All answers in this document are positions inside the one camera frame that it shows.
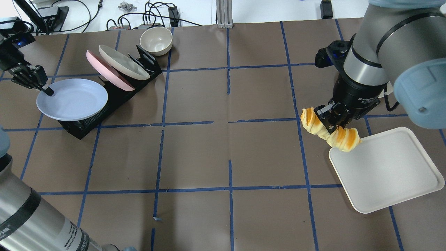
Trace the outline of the blue round plate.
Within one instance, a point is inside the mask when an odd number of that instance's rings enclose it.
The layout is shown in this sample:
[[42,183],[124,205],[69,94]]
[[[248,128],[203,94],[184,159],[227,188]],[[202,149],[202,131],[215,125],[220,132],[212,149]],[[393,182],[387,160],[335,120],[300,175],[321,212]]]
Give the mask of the blue round plate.
[[69,78],[50,85],[54,94],[38,94],[38,109],[58,121],[79,121],[88,119],[105,107],[108,93],[94,81],[84,78]]

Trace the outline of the pink plate in rack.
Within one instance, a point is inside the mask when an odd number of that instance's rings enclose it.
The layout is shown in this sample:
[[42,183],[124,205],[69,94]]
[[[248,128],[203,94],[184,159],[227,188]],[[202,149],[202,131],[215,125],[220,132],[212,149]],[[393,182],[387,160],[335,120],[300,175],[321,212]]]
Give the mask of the pink plate in rack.
[[129,82],[124,79],[112,66],[108,65],[92,51],[86,51],[86,58],[98,73],[100,73],[107,81],[110,81],[116,87],[127,92],[135,90],[135,88],[129,84]]

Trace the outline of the cream plate in rack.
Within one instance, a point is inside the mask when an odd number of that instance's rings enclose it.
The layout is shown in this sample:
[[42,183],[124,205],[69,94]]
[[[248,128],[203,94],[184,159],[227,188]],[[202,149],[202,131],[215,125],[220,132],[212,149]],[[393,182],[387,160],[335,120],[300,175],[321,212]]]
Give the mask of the cream plate in rack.
[[118,52],[107,45],[99,45],[99,53],[105,62],[126,76],[139,81],[145,81],[150,78],[150,73],[144,70],[143,67],[128,56],[125,56],[121,52]]

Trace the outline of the black dish rack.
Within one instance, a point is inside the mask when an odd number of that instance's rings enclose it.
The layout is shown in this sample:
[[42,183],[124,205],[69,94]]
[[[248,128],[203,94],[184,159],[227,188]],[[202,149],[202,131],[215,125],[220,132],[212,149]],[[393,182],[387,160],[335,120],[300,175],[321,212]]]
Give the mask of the black dish rack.
[[161,75],[162,70],[155,57],[140,45],[136,45],[136,48],[139,53],[139,58],[135,58],[130,54],[128,56],[131,62],[136,63],[138,66],[142,67],[146,73],[149,74],[149,78],[141,81],[130,76],[126,76],[124,73],[118,71],[119,76],[135,88],[134,90],[129,92],[115,86],[110,81],[104,81],[103,79],[100,79],[100,81],[104,84],[103,87],[108,95],[108,100],[105,106],[101,110],[99,110],[98,113],[87,119],[81,119],[77,121],[59,120],[59,124],[64,130],[66,130],[69,134],[73,135],[77,139],[83,139],[87,134],[91,132],[91,130],[97,128],[104,119],[107,119],[120,106],[132,99],[132,97],[134,97],[138,92],[146,87],[151,81],[154,81],[159,75]]

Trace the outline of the cream rectangular tray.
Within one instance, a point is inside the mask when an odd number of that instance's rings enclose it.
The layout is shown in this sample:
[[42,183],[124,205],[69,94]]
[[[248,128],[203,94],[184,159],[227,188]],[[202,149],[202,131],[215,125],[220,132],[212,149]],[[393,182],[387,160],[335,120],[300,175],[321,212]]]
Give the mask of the cream rectangular tray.
[[433,160],[406,127],[365,137],[350,152],[332,148],[329,159],[359,213],[381,210],[445,185]]

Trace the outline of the black power adapter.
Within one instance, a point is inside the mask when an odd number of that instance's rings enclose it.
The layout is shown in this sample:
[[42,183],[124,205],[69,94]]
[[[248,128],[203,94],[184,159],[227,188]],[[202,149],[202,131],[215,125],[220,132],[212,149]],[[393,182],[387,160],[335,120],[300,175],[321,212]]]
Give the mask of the black power adapter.
[[321,19],[333,19],[333,8],[331,0],[322,0],[320,3]]

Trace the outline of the grey metal clamp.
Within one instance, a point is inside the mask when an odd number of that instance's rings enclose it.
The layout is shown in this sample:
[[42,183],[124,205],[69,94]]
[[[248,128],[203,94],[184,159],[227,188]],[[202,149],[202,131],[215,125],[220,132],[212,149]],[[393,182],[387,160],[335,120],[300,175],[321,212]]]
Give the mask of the grey metal clamp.
[[128,3],[128,2],[122,1],[118,5],[118,9],[124,10],[126,12],[131,12],[133,10],[137,10],[137,7],[135,5],[133,5],[132,3]]

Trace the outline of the cream bowl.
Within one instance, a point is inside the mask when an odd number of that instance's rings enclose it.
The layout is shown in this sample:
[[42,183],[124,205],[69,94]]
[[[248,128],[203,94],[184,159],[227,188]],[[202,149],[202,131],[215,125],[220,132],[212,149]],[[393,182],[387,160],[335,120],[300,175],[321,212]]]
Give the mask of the cream bowl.
[[139,44],[151,55],[162,56],[167,54],[172,48],[172,31],[160,26],[147,29],[141,35]]

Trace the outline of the aluminium frame post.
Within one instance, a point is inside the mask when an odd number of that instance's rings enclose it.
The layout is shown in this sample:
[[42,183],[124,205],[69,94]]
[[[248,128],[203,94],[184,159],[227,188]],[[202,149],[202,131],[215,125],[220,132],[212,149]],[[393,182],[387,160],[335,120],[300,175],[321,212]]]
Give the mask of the aluminium frame post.
[[233,28],[232,0],[216,0],[216,16],[218,28]]

